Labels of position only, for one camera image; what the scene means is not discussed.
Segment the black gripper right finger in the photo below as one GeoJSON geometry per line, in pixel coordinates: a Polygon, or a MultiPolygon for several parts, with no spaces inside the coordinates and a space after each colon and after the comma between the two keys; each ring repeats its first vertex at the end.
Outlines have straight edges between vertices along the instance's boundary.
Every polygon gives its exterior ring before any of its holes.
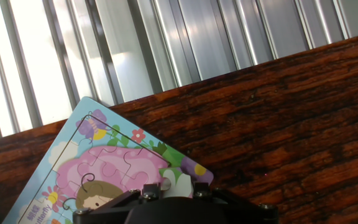
{"type": "Polygon", "coordinates": [[[256,205],[226,189],[211,188],[206,182],[193,184],[193,200],[204,202],[208,215],[220,223],[279,224],[278,207],[269,203],[256,205]]]}

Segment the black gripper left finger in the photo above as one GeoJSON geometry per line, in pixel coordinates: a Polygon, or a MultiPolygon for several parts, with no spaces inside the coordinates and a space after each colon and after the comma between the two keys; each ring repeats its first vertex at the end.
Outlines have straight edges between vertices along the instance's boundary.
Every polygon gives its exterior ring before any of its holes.
{"type": "Polygon", "coordinates": [[[130,211],[161,199],[160,184],[145,184],[142,190],[129,190],[99,208],[80,208],[73,213],[74,224],[125,223],[130,211]]]}

